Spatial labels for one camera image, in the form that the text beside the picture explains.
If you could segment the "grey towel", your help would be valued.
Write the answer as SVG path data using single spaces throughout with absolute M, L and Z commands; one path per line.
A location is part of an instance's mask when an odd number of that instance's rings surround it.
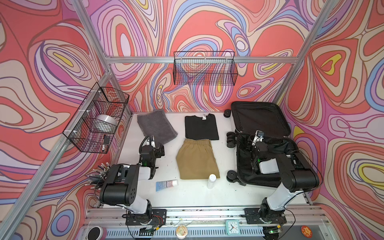
M 155 141 L 160 144 L 167 144 L 178 136 L 164 110 L 155 110 L 148 114 L 138 115 L 137 119 L 143 134 L 154 136 Z

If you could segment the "blue white tube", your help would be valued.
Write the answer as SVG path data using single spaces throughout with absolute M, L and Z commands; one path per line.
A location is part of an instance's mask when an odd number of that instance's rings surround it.
M 168 188 L 173 188 L 177 185 L 178 185 L 178 180 L 156 182 L 156 192 L 159 192 Z

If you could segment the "black suitcase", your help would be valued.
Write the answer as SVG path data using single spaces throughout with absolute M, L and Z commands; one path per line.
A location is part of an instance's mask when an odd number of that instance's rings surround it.
M 291 129 L 280 107 L 268 102 L 233 102 L 235 131 L 227 133 L 227 146 L 236 148 L 235 171 L 227 181 L 242 186 L 308 190 L 319 180 L 289 138 Z

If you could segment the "khaki shorts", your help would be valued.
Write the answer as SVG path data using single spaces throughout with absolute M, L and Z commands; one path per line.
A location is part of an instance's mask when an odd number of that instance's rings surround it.
M 176 161 L 182 180 L 207 180 L 210 175 L 220 178 L 210 140 L 185 139 Z

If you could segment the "black t-shirt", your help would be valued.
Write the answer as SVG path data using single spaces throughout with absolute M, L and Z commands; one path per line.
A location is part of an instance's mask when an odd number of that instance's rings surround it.
M 219 140 L 216 117 L 208 114 L 203 117 L 185 117 L 185 137 L 192 140 Z

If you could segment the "white bottle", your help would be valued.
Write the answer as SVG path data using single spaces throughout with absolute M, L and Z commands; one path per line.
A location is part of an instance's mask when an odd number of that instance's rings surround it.
M 207 182 L 207 188 L 212 189 L 217 180 L 217 176 L 215 174 L 210 174 Z

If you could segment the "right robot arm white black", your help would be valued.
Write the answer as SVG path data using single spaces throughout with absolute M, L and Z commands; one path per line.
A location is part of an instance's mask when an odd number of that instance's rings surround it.
M 252 138 L 252 166 L 258 174 L 278 173 L 281 183 L 262 201 L 258 216 L 264 223 L 281 217 L 286 205 L 297 195 L 311 191 L 320 185 L 318 174 L 299 153 L 273 154 L 263 141 L 264 132 L 256 131 Z

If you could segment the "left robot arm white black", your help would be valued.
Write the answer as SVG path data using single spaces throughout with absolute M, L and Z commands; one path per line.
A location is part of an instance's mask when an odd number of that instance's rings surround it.
M 118 164 L 109 169 L 100 190 L 101 203 L 125 208 L 135 215 L 150 216 L 151 203 L 138 195 L 138 182 L 154 178 L 157 159 L 164 155 L 164 146 L 157 146 L 154 136 L 146 136 L 139 147 L 137 164 Z

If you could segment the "small black device in basket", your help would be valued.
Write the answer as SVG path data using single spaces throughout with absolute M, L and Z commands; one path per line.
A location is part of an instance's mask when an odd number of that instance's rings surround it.
M 111 142 L 111 137 L 109 135 L 104 135 L 103 136 L 103 147 L 106 148 L 107 146 L 109 146 L 110 142 Z

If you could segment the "red pen cup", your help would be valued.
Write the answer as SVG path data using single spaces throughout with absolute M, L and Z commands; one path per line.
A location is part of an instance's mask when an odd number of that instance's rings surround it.
M 93 190 L 101 190 L 107 179 L 111 165 L 109 162 L 97 165 L 89 175 L 87 175 L 86 186 L 91 186 Z

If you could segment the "small teal clock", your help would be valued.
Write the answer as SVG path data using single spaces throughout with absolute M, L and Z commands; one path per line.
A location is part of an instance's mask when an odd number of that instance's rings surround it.
M 240 235 L 240 223 L 238 220 L 226 220 L 226 233 L 229 236 Z

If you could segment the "round orange sticker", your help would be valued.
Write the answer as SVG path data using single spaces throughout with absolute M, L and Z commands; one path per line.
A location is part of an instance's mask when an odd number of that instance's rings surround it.
M 301 226 L 301 232 L 306 238 L 312 238 L 313 237 L 313 231 L 308 226 Z

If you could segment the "black round speaker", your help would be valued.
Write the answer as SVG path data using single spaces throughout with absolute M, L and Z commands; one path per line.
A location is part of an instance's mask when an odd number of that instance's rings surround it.
M 88 231 L 86 235 L 86 240 L 105 240 L 106 237 L 107 237 L 106 228 L 95 226 Z

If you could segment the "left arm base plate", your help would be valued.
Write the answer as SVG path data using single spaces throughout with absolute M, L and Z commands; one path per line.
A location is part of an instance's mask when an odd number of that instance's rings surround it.
M 154 209 L 147 210 L 146 213 L 139 215 L 128 212 L 122 216 L 126 219 L 127 226 L 152 226 L 161 227 L 166 224 L 167 210 Z

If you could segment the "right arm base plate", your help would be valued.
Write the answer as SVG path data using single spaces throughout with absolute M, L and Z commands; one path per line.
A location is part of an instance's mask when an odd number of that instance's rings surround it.
M 241 217 L 246 218 L 247 224 L 284 225 L 287 223 L 284 211 L 273 211 L 260 208 L 245 208 Z

